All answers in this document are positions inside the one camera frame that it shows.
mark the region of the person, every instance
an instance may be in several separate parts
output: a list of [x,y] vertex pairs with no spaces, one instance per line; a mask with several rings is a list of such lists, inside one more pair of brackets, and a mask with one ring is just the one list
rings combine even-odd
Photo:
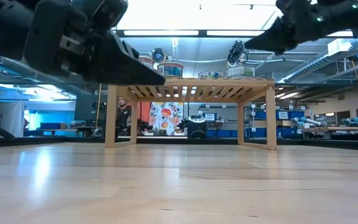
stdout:
[[128,105],[128,101],[122,97],[118,98],[117,122],[116,126],[125,128],[127,123],[131,122],[132,107]]

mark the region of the light wood floor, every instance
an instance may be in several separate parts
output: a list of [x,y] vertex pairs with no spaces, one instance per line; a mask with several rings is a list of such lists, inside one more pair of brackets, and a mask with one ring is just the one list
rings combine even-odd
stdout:
[[0,223],[358,223],[358,151],[0,148]]

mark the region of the ductwork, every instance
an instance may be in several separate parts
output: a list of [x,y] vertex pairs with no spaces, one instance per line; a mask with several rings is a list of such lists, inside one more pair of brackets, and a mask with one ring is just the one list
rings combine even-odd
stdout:
[[[9,58],[4,58],[0,56],[0,64],[3,67],[6,67],[12,71],[15,71],[17,73],[20,73],[23,77],[28,77],[28,78],[37,78],[37,80],[39,80],[40,82],[49,82],[49,83],[63,83],[64,84],[64,80],[62,80],[61,78],[58,77],[54,77],[51,75],[47,75],[45,73],[42,72],[38,72],[36,70],[34,70],[33,68],[30,68],[28,65],[22,63],[22,62],[18,62]],[[81,94],[81,95],[90,95],[92,94],[90,91],[86,91],[81,89],[78,86],[74,86],[74,85],[59,85],[56,84],[56,87],[61,88],[62,90],[65,90],[69,93],[74,93],[74,94]]]
[[347,58],[358,53],[358,39],[348,40],[345,44],[341,43],[342,47],[346,46],[346,50],[337,50],[335,54],[329,52],[329,50],[325,50],[321,54],[314,57],[312,60],[302,63],[298,67],[289,71],[284,78],[282,78],[279,83],[291,83],[295,80],[304,77],[312,72],[315,72],[338,59]]

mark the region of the floral poster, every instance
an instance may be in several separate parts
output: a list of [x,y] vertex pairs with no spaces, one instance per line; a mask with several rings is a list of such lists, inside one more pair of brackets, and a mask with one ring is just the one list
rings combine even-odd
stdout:
[[183,119],[184,103],[152,103],[150,107],[149,125],[154,131],[166,130],[173,136],[177,126]]

